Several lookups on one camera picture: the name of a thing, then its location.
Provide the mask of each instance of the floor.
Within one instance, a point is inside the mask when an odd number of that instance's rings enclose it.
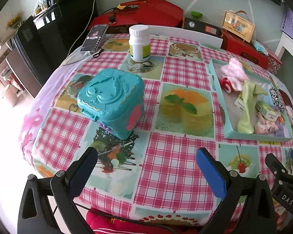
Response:
[[[17,147],[19,130],[24,115],[30,108],[33,98],[23,93],[14,108],[0,99],[0,219],[11,234],[17,234],[18,211],[24,187],[29,174],[41,177],[22,157]],[[52,209],[55,208],[53,197],[49,197]],[[85,217],[87,211],[80,210]],[[63,233],[69,234],[59,210],[55,218]]]

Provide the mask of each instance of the green cloth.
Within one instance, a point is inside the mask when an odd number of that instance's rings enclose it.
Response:
[[[239,133],[244,133],[244,134],[254,133],[254,127],[251,123],[251,115],[253,115],[254,113],[258,94],[268,95],[268,92],[265,91],[260,85],[255,84],[251,81],[245,80],[244,86],[242,89],[244,111],[238,123]]]

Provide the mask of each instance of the white bottle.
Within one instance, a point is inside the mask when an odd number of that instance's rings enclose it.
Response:
[[[145,25],[131,26],[129,33],[131,59],[136,62],[147,61],[151,55],[149,27]]]

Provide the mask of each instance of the phone screen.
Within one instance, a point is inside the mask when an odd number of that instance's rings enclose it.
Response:
[[[107,28],[108,25],[93,26],[88,36],[86,37],[80,51],[95,51],[99,46],[99,42],[104,33],[106,32]]]

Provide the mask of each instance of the mint leaf picture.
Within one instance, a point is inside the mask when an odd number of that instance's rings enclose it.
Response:
[[[181,106],[189,113],[191,114],[197,114],[197,109],[194,105],[190,103],[181,103]]]
[[[168,95],[164,98],[165,98],[165,100],[167,100],[168,102],[170,102],[172,104],[181,104],[184,101],[183,98],[180,98],[177,95]]]

